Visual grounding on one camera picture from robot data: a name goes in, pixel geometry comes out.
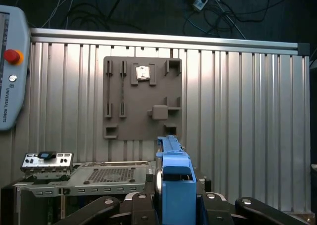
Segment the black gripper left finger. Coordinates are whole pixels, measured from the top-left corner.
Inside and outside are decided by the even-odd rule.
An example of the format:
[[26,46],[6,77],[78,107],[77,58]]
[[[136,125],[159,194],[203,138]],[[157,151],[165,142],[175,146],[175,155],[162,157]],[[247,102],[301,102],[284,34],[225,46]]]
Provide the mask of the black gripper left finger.
[[103,196],[89,203],[57,225],[155,225],[157,212],[149,193],[133,192],[124,201]]

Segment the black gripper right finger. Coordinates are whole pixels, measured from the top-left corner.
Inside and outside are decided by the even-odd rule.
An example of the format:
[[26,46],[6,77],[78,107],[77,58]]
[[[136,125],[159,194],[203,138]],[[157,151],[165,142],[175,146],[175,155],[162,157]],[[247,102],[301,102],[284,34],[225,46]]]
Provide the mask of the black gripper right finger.
[[199,225],[307,225],[302,218],[284,213],[257,199],[242,197],[229,203],[218,193],[205,193],[197,200]]

